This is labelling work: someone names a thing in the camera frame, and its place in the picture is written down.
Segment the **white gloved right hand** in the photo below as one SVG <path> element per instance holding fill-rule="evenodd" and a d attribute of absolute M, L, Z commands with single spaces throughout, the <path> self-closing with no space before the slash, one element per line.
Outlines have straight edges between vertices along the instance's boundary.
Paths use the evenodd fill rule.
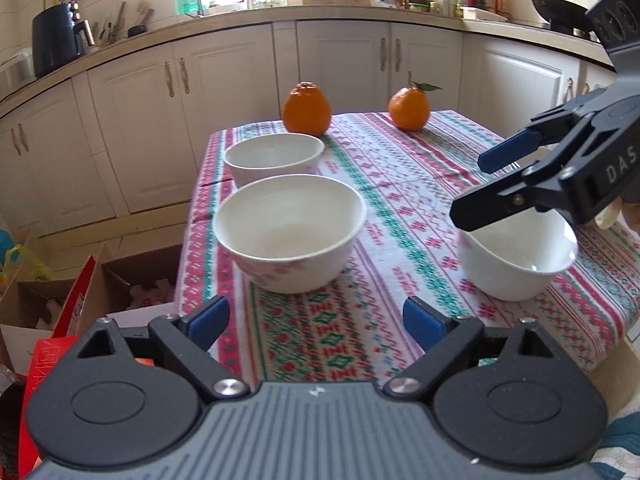
<path fill-rule="evenodd" d="M 620 219 L 628 229 L 640 233 L 640 204 L 627 203 L 621 197 L 616 198 L 596 215 L 594 222 L 599 229 L 608 230 Z"/>

